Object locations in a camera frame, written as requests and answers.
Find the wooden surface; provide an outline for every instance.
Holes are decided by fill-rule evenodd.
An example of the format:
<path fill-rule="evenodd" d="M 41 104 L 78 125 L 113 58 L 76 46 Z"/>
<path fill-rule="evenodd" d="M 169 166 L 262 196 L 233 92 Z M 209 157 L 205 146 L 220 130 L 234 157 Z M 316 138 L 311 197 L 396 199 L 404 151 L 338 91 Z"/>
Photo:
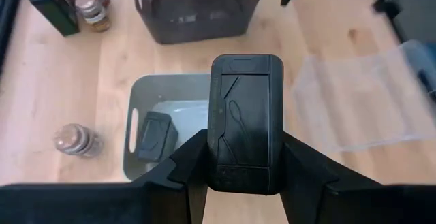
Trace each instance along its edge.
<path fill-rule="evenodd" d="M 261 0 L 246 35 L 203 42 L 156 44 L 134 0 L 112 0 L 112 28 L 69 38 L 22 0 L 0 90 L 0 183 L 126 181 L 121 169 L 129 92 L 147 74 L 208 72 L 225 53 L 276 54 L 285 63 L 285 101 L 303 60 L 341 59 L 396 45 L 374 0 Z M 287 103 L 290 130 L 294 111 Z M 58 153 L 53 133 L 67 123 L 94 128 L 103 155 L 83 160 Z M 336 160 L 381 182 L 436 182 L 431 142 L 398 144 Z M 284 223 L 278 196 L 209 191 L 205 223 Z"/>

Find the transparent plastic bag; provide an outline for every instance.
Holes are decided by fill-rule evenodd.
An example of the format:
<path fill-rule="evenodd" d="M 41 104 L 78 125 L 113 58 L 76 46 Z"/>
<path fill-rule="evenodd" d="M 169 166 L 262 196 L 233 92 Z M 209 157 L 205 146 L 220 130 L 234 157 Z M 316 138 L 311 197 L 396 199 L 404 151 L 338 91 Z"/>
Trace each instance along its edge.
<path fill-rule="evenodd" d="M 428 63 L 418 42 L 342 61 L 307 59 L 292 87 L 297 137 L 323 153 L 436 137 L 434 111 L 409 63 Z"/>

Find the black object in bin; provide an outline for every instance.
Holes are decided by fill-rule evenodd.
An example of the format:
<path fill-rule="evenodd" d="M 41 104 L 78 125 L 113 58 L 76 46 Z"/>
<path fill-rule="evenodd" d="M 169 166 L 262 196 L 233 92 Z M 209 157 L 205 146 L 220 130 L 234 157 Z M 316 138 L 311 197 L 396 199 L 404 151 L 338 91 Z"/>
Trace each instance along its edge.
<path fill-rule="evenodd" d="M 171 116 L 160 112 L 148 112 L 142 130 L 138 158 L 160 162 L 174 152 L 178 132 Z"/>
<path fill-rule="evenodd" d="M 281 59 L 273 55 L 217 57 L 209 98 L 208 185 L 216 191 L 277 193 L 282 131 Z"/>
<path fill-rule="evenodd" d="M 259 0 L 135 0 L 160 44 L 242 35 Z"/>

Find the wooden table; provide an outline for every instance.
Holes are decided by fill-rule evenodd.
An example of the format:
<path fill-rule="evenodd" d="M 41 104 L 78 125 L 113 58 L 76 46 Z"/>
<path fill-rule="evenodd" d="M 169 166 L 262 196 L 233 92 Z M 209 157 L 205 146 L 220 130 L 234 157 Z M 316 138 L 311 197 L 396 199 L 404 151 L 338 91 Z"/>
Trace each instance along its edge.
<path fill-rule="evenodd" d="M 224 53 L 272 53 L 285 63 L 285 96 L 305 57 L 372 54 L 397 45 L 374 0 L 261 0 L 246 35 L 161 46 L 134 0 L 112 0 L 112 28 L 63 38 L 22 0 L 0 86 L 0 183 L 126 181 L 121 162 L 129 92 L 147 74 L 208 72 Z M 293 112 L 288 112 L 292 121 Z M 58 153 L 53 133 L 67 123 L 106 141 L 99 159 Z M 434 148 L 399 144 L 344 154 L 347 166 L 381 182 L 436 182 Z M 205 223 L 284 223 L 278 196 L 209 191 Z"/>

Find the black phone case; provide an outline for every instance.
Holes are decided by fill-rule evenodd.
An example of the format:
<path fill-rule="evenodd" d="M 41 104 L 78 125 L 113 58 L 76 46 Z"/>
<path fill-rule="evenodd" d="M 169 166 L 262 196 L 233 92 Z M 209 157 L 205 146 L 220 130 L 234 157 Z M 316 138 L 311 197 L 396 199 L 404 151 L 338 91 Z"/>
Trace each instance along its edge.
<path fill-rule="evenodd" d="M 216 191 L 276 193 L 283 146 L 281 59 L 261 54 L 217 57 L 209 99 L 209 186 Z"/>

